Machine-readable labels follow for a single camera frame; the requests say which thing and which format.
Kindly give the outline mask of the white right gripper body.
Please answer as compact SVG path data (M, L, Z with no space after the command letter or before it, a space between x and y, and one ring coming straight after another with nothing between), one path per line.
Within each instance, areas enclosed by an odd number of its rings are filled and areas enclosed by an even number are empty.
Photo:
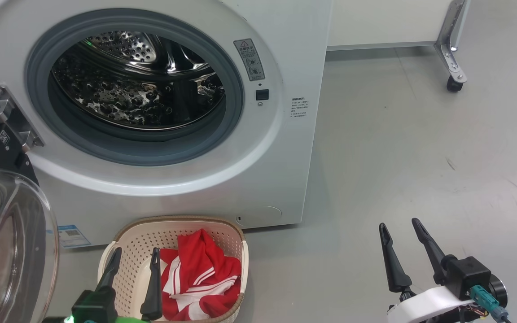
M420 323L470 303L474 303L471 298L461 301L445 286L440 286L394 305L386 312L386 319L388 323Z

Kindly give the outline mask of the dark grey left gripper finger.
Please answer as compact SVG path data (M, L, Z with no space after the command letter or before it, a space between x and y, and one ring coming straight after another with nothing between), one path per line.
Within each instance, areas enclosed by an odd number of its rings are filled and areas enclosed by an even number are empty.
M140 309L143 321L156 321L163 316L160 260L160 249L154 248L149 263L149 284Z
M102 275L98 281L98 285L95 288L95 292L106 292L107 289L113 291L113 282L115 276L119 271L123 250L120 247L116 247L110 252L107 259L107 263L103 268Z

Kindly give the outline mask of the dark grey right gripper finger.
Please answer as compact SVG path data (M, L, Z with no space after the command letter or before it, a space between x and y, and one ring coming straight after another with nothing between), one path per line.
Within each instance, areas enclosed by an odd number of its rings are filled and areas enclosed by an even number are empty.
M393 239L385 225L379 225L380 243L390 292L411 293L411 278L404 272L393 248Z
M411 223L418 240L423 244L425 251L427 252L429 262L431 263L434 271L433 279L435 283L438 285L445 285L447 273L445 272L441 262L446 255L418 218L412 218Z

